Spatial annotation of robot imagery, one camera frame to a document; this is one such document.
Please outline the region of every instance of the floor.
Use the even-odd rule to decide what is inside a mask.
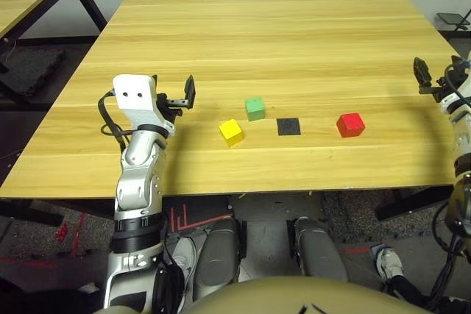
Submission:
[[[469,40],[453,40],[452,45],[465,57],[471,48]],[[66,51],[67,60],[35,94],[34,101],[54,101],[90,46],[61,48]],[[0,183],[43,116],[43,113],[0,113],[3,128],[0,130]],[[300,274],[297,264],[290,258],[286,221],[309,215],[332,230],[351,282],[381,290],[382,283],[376,274],[369,247],[382,241],[396,249],[403,260],[406,276],[423,293],[428,293],[446,258],[431,237],[428,226],[435,209],[390,220],[387,224],[367,221],[367,225],[362,226],[366,219],[374,218],[374,207],[384,202],[387,193],[387,190],[363,190],[355,195],[343,195],[347,209],[350,208],[354,215],[350,226],[360,229],[355,237],[350,238],[342,237],[346,231],[338,228],[325,203],[325,200],[332,199],[333,194],[264,193],[229,197],[227,211],[247,222],[247,257],[241,262],[240,280]],[[0,277],[26,291],[78,288],[88,282],[102,284],[106,278],[107,247],[113,222],[41,201],[34,201],[32,207],[64,215],[67,234],[60,243],[56,236],[60,227],[0,217]],[[175,232],[169,246],[171,248],[177,237],[184,235],[193,237],[201,247],[209,228],[206,225],[183,233]],[[442,223],[439,232],[444,239],[449,239]],[[458,259],[447,294],[471,300],[470,277],[471,266]]]

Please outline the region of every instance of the sneaker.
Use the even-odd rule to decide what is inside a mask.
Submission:
[[[181,311],[185,304],[186,285],[190,280],[191,274],[196,268],[196,246],[191,238],[180,238],[175,246],[174,252],[171,257],[175,263],[182,269],[183,276],[185,277],[185,287],[183,289],[182,301],[178,307],[178,312]]]
[[[404,276],[403,264],[392,248],[384,248],[376,257],[376,269],[384,282],[394,276]]]

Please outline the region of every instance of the wire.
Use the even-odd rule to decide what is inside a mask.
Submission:
[[[121,153],[126,149],[126,143],[124,142],[124,139],[127,141],[127,143],[130,143],[130,140],[127,137],[127,133],[130,132],[129,130],[123,130],[118,124],[116,124],[113,119],[110,117],[108,114],[108,111],[106,111],[106,106],[105,106],[105,99],[107,97],[114,96],[115,92],[114,90],[110,90],[106,92],[106,94],[103,95],[103,97],[98,100],[98,111],[100,112],[100,115],[102,116],[103,120],[105,121],[105,125],[102,126],[100,131],[105,134],[109,135],[111,134],[112,136],[115,137],[116,141],[118,141],[119,148],[121,150]],[[105,132],[105,126],[107,126],[111,133]]]
[[[456,234],[454,234],[450,241],[450,248],[448,249],[447,262],[445,266],[440,271],[440,274],[436,278],[435,284],[433,285],[429,302],[425,309],[430,311],[436,310],[439,305],[440,299],[445,294],[445,290],[448,286],[448,283],[451,280],[453,272],[455,271],[455,264],[458,254],[462,253],[464,250],[464,241],[456,241]]]
[[[435,215],[433,215],[433,218],[432,218],[432,234],[433,234],[433,238],[435,239],[435,241],[439,244],[440,248],[442,248],[444,251],[448,252],[449,250],[449,246],[439,237],[438,233],[436,232],[436,223],[437,223],[437,220],[438,220],[438,217],[440,215],[440,213],[442,213],[442,211],[446,208],[446,206],[448,205],[448,201],[445,202],[435,213]]]
[[[10,51],[7,53],[7,56],[5,57],[5,64],[7,64],[8,58],[9,58],[10,54],[13,53],[13,51],[15,50],[15,48],[16,48],[16,40],[15,40],[15,42],[14,42],[14,44],[13,44],[13,48],[10,49]]]
[[[107,124],[104,124],[100,128],[100,132],[102,132],[103,135],[107,135],[107,136],[127,136],[127,135],[132,135],[133,132],[135,132],[135,130],[123,130],[118,124],[115,124],[115,126],[118,128],[119,132],[116,135],[114,135],[112,132],[106,132],[105,131],[105,128],[107,126],[108,126]]]
[[[5,154],[3,156],[0,157],[0,160],[4,160],[5,158],[8,158],[10,156],[13,156],[14,154],[17,154],[19,152],[22,152],[23,149],[19,149],[19,150],[15,150],[15,151],[11,151],[9,154]]]
[[[450,86],[450,88],[453,90],[453,92],[464,102],[464,104],[471,108],[471,103],[461,94],[461,92],[456,89],[455,85],[451,82],[450,77],[448,76],[448,71],[452,67],[453,64],[449,64],[449,66],[445,68],[445,81],[447,82],[448,86]]]
[[[164,231],[163,231],[163,249],[167,253],[167,257],[169,257],[171,263],[176,265],[177,263],[175,262],[174,258],[170,254],[169,248],[167,247],[167,233],[169,232],[169,224],[170,224],[169,215],[167,215],[165,211],[163,211],[162,214],[165,216],[165,221],[166,221],[165,226],[164,226]]]

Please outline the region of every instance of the gray carpet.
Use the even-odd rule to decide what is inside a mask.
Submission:
[[[419,190],[404,190],[403,193],[406,195],[414,191]],[[380,241],[386,236],[404,238],[431,235],[431,220],[440,205],[378,221],[375,208],[391,199],[390,189],[325,192],[322,206],[330,235],[340,243]]]
[[[0,80],[15,92],[31,96],[54,74],[64,59],[62,49],[18,48],[8,56],[5,65],[9,71],[0,74]]]
[[[54,237],[60,227],[14,221],[8,231],[9,236],[4,240],[8,244],[0,247],[0,257],[30,259],[71,255],[82,213],[42,201],[33,201],[32,208],[64,216],[68,231],[62,243]],[[77,255],[84,255],[91,249],[108,249],[112,234],[113,221],[85,215],[79,232]]]

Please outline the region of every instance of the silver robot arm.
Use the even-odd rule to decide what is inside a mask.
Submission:
[[[121,154],[122,174],[116,188],[105,309],[124,305],[139,313],[174,311],[174,304],[165,300],[162,289],[171,290],[173,286],[169,276],[165,276],[167,268],[163,261],[166,220],[162,213],[162,172],[166,139],[175,133],[174,119],[183,114],[181,107],[193,107],[195,90],[190,76],[185,98],[167,100],[165,93],[156,94],[156,84],[156,76],[118,75],[108,94],[116,96],[119,109],[132,122],[133,131],[129,146]],[[102,111],[101,107],[105,125],[115,138],[124,136],[126,132],[117,129],[106,111],[105,115]]]
[[[468,260],[471,254],[471,77],[469,60],[452,57],[444,76],[432,87],[427,65],[420,58],[414,60],[414,74],[419,82],[419,93],[431,94],[442,113],[450,116],[453,128],[453,160],[455,186],[448,204],[445,222],[450,231],[464,239]]]

